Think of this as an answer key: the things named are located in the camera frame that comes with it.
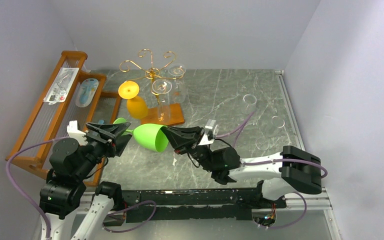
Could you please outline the green plastic wine glass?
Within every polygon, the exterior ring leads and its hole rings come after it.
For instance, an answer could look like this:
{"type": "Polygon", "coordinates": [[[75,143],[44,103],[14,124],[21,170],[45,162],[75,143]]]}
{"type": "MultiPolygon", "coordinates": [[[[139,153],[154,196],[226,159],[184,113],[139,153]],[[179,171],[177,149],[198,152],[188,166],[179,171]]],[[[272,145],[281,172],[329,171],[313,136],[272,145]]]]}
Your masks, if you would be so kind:
{"type": "Polygon", "coordinates": [[[123,135],[132,135],[136,142],[148,150],[154,152],[164,152],[167,148],[169,141],[162,129],[166,125],[145,123],[137,126],[134,129],[127,129],[123,135]]]}

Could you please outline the orange plastic wine glass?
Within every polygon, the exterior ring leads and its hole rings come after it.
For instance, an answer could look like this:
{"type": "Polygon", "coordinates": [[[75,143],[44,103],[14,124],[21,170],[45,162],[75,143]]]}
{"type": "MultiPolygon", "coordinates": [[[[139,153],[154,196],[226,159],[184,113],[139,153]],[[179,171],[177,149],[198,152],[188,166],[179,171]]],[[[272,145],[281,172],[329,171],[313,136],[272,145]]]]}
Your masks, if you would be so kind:
{"type": "Polygon", "coordinates": [[[139,96],[140,87],[135,81],[125,81],[118,88],[119,96],[126,100],[126,108],[134,119],[143,119],[148,116],[148,107],[145,100],[139,96]]]}

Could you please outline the clear wine glass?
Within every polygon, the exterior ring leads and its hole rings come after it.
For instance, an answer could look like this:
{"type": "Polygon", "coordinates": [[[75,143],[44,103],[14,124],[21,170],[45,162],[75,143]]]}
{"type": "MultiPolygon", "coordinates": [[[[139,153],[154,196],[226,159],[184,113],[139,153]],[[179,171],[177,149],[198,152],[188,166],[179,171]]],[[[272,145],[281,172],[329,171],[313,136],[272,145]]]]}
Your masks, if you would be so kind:
{"type": "Polygon", "coordinates": [[[176,63],[168,69],[168,74],[174,78],[172,81],[171,99],[176,104],[181,104],[186,99],[186,86],[182,80],[185,73],[186,67],[182,63],[176,63]]]}

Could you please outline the clear champagne flute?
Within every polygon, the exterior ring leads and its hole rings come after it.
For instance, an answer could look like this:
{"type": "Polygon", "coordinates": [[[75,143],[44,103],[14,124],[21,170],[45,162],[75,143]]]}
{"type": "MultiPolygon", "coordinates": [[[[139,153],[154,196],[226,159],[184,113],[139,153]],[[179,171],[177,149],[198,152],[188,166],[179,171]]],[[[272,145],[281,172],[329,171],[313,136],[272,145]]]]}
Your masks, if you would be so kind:
{"type": "Polygon", "coordinates": [[[172,83],[167,79],[157,79],[152,83],[152,93],[157,97],[157,119],[159,124],[168,125],[171,118],[170,92],[172,83]]]}

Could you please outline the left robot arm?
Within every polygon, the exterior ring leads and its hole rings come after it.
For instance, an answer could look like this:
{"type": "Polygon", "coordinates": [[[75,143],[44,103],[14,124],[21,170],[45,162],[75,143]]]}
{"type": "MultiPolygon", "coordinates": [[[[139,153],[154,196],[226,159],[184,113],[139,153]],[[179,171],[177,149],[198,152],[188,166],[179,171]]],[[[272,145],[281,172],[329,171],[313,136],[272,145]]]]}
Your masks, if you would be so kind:
{"type": "Polygon", "coordinates": [[[54,144],[49,158],[52,168],[40,190],[39,207],[44,212],[41,239],[93,240],[110,211],[127,208],[121,185],[103,181],[95,189],[86,216],[76,232],[72,233],[81,198],[86,191],[84,180],[103,159],[121,156],[132,138],[127,133],[130,125],[129,122],[88,122],[86,132],[80,136],[85,143],[68,137],[54,144]]]}

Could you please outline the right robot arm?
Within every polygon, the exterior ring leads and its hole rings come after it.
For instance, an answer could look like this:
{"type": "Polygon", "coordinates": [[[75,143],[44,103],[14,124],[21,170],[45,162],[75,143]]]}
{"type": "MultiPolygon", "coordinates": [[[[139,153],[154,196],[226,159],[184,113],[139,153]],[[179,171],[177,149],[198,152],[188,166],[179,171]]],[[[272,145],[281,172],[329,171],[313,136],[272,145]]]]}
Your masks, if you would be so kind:
{"type": "Polygon", "coordinates": [[[161,131],[176,154],[186,154],[221,185],[259,179],[254,199],[263,208],[289,193],[320,194],[322,179],[328,175],[319,157],[291,145],[272,155],[249,158],[240,157],[231,144],[212,150],[210,145],[220,140],[217,125],[164,126],[161,131]]]}

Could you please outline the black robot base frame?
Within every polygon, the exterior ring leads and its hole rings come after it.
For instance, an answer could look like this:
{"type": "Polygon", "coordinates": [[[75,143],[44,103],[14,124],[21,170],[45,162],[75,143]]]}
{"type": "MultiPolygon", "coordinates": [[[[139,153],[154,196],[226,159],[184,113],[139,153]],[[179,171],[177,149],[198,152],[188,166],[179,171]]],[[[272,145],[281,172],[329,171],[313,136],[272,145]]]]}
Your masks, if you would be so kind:
{"type": "Polygon", "coordinates": [[[123,190],[104,219],[104,226],[174,220],[234,219],[251,221],[253,210],[286,208],[286,199],[263,198],[257,187],[189,190],[123,190]]]}

